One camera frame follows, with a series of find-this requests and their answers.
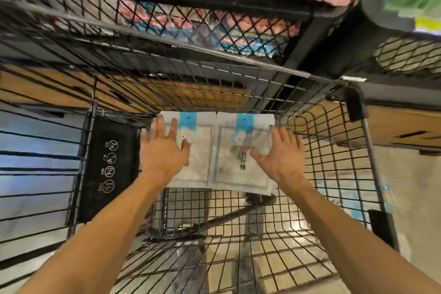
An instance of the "white icon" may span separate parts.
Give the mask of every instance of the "white icon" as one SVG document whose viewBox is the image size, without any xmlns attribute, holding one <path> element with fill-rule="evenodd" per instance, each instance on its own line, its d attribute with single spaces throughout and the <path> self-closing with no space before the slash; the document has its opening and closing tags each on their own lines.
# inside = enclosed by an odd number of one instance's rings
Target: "white icon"
<svg viewBox="0 0 441 294">
<path fill-rule="evenodd" d="M 104 193 L 110 193 L 111 191 L 113 191 L 113 188 L 115 187 L 115 183 L 113 182 L 113 180 L 108 179 L 105 182 L 103 182 L 102 185 L 102 190 Z"/>
<path fill-rule="evenodd" d="M 110 151 L 115 151 L 116 149 L 118 149 L 118 142 L 117 141 L 110 141 L 108 143 L 108 148 Z"/>
<path fill-rule="evenodd" d="M 116 155 L 115 155 L 113 152 L 109 153 L 109 154 L 106 156 L 106 161 L 107 161 L 109 164 L 113 164 L 113 163 L 115 163 L 115 162 L 116 162 Z"/>
<path fill-rule="evenodd" d="M 115 174 L 115 168 L 113 166 L 108 166 L 107 168 L 104 169 L 104 175 L 107 178 L 113 177 L 114 174 Z"/>
</svg>

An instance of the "hand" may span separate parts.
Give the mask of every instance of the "hand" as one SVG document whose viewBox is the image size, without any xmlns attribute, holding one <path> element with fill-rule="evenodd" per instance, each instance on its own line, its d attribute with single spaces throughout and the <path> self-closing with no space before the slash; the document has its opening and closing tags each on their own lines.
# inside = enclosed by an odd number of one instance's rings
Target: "hand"
<svg viewBox="0 0 441 294">
<path fill-rule="evenodd" d="M 302 138 L 284 127 L 271 127 L 269 132 L 273 141 L 270 153 L 261 155 L 256 148 L 252 148 L 250 155 L 268 177 L 287 194 L 288 190 L 292 191 L 296 187 L 293 186 L 293 181 L 305 180 L 305 150 Z"/>
<path fill-rule="evenodd" d="M 182 167 L 188 163 L 190 154 L 190 143 L 184 139 L 181 149 L 176 146 L 176 133 L 178 132 L 178 121 L 172 120 L 172 125 L 165 136 L 164 117 L 158 115 L 152 121 L 150 139 L 147 131 L 141 130 L 141 150 L 139 160 L 142 173 L 153 173 L 159 175 L 159 180 L 165 188 L 172 178 L 179 173 Z"/>
</svg>

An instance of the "black plastic corner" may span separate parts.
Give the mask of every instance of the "black plastic corner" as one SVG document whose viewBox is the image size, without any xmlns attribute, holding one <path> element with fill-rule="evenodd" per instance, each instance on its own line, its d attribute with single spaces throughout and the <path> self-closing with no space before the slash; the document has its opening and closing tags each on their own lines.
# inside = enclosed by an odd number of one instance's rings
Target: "black plastic corner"
<svg viewBox="0 0 441 294">
<path fill-rule="evenodd" d="M 368 213 L 372 232 L 391 248 L 400 252 L 392 214 L 374 209 L 369 209 Z"/>
<path fill-rule="evenodd" d="M 368 117 L 368 113 L 361 90 L 356 88 L 355 85 L 344 88 L 343 90 L 350 122 L 366 119 Z"/>
</svg>

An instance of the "forearm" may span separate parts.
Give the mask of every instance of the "forearm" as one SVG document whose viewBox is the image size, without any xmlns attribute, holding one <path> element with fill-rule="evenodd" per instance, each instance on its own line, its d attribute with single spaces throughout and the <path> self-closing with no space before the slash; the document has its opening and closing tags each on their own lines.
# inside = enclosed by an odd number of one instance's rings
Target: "forearm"
<svg viewBox="0 0 441 294">
<path fill-rule="evenodd" d="M 141 174 L 60 248 L 20 294 L 109 293 L 163 179 L 153 172 Z"/>
<path fill-rule="evenodd" d="M 354 294 L 441 293 L 441 286 L 408 263 L 305 179 L 284 185 Z"/>
</svg>

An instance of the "right arm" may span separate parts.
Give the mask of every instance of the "right arm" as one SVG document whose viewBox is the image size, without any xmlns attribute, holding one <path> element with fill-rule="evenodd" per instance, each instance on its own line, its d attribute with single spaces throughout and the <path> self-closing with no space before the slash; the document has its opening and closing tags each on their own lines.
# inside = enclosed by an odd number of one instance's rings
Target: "right arm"
<svg viewBox="0 0 441 294">
<path fill-rule="evenodd" d="M 268 155 L 251 156 L 293 199 L 324 246 L 341 279 L 354 294 L 441 294 L 441 285 L 409 263 L 371 231 L 323 197 L 304 177 L 301 138 L 271 129 Z"/>
</svg>

